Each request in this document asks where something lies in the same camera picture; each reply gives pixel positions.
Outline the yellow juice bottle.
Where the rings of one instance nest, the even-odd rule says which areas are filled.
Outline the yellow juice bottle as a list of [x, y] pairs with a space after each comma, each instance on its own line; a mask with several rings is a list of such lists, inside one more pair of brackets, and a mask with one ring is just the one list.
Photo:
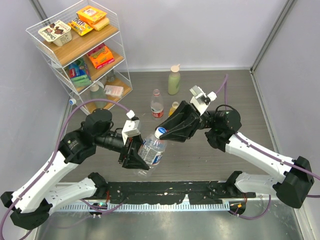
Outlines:
[[179, 107], [180, 103], [177, 101], [174, 101], [171, 105], [171, 108], [169, 110], [168, 116], [170, 117], [175, 111], [176, 109]]

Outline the clear bottle blue white label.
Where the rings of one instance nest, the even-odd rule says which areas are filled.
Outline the clear bottle blue white label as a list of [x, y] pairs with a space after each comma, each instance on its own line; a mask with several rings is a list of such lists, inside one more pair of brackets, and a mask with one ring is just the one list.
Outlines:
[[141, 178], [151, 176], [160, 163], [166, 147], [167, 141], [156, 138], [155, 133], [146, 137], [138, 151], [138, 155], [147, 163], [149, 170], [135, 169], [134, 174]]

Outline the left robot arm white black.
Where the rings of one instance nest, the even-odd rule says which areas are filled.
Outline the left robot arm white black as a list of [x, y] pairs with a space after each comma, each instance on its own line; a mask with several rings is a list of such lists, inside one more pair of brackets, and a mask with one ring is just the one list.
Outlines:
[[140, 120], [132, 111], [127, 115], [130, 119], [125, 122], [121, 133], [117, 133], [111, 130], [114, 125], [112, 113], [104, 108], [94, 110], [86, 116], [80, 128], [63, 137], [57, 152], [24, 186], [14, 192], [4, 192], [0, 199], [8, 208], [12, 223], [25, 230], [33, 230], [52, 213], [73, 201], [105, 197], [108, 183], [97, 172], [62, 190], [54, 189], [64, 176], [93, 156], [97, 147], [119, 153], [123, 168], [148, 170], [138, 155], [143, 143]]

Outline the clear bottle red label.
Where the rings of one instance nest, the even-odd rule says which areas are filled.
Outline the clear bottle red label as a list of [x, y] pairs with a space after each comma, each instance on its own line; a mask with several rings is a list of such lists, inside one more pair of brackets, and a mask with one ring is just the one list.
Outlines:
[[164, 115], [164, 102], [162, 95], [158, 89], [154, 89], [150, 102], [152, 116], [155, 119], [161, 119]]

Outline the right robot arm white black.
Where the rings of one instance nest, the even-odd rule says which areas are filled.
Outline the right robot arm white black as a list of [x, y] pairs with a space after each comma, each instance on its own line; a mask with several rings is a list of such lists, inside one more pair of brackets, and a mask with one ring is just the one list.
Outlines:
[[205, 129], [208, 144], [217, 150], [240, 157], [265, 172], [264, 175], [234, 171], [227, 179], [226, 193], [233, 198], [242, 193], [276, 196], [289, 207], [302, 207], [315, 180], [310, 162], [299, 156], [291, 158], [250, 140], [240, 133], [240, 113], [230, 105], [199, 113], [182, 101], [177, 110], [160, 124], [166, 130], [162, 140], [185, 142], [197, 130]]

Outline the white blue bottle cap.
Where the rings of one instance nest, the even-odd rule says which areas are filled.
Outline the white blue bottle cap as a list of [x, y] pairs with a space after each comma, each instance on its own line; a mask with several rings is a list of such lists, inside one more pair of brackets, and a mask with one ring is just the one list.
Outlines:
[[162, 135], [164, 135], [165, 133], [167, 132], [167, 130], [164, 128], [164, 127], [158, 127], [155, 132], [154, 132], [154, 136], [157, 138], [157, 139], [160, 139], [160, 137]]

